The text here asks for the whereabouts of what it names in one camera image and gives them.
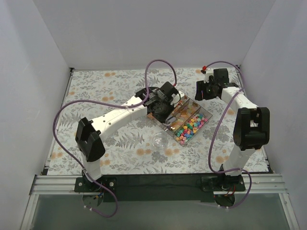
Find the clear divided candy box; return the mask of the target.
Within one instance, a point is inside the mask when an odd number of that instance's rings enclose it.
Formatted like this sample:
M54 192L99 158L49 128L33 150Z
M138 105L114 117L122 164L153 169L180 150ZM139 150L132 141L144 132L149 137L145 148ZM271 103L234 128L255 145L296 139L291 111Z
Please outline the clear divided candy box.
M185 95L170 116L177 119L171 126L165 126L156 119L154 119L154 122L184 147L201 132L201 129L211 119L212 114Z

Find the silver metal scoop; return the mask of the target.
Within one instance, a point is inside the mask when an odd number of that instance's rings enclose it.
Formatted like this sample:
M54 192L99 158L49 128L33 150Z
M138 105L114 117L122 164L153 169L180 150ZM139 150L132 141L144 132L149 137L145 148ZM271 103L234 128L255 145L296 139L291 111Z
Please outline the silver metal scoop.
M164 122L164 125L165 126L167 126L167 127L169 127L169 126L171 126L174 122L176 122L177 121L177 119L176 119L176 117L174 117L174 116L169 116L167 119L166 119L166 121Z

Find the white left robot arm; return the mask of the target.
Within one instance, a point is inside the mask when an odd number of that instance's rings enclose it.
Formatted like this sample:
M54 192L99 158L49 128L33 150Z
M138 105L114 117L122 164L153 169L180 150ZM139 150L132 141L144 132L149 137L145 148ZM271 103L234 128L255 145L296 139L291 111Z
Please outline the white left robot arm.
M75 140L83 158L83 178L90 191L96 192L102 186L100 158L106 149L103 142L115 131L133 120L151 114L164 124L183 99L184 93L170 82L158 87L144 88L127 102L100 117L88 120L82 118L77 127Z

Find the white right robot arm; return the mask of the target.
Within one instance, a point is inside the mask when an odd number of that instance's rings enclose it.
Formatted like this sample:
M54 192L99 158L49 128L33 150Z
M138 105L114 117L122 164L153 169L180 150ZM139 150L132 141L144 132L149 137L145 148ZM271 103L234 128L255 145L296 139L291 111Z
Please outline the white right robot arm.
M195 100L220 98L236 114L233 130L235 143L228 160L216 172L216 182L222 190L242 183L241 175L252 154L268 144L270 139L270 111L252 103L242 88L230 82L228 70L203 67L204 79L196 83Z

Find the clear glass jar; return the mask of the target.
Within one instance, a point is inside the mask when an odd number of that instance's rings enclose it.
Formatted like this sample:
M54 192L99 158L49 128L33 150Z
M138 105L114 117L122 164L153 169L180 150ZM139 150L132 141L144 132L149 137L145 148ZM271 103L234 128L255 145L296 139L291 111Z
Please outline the clear glass jar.
M165 150L168 147L168 139L165 133L157 133L152 137L153 147L157 150Z

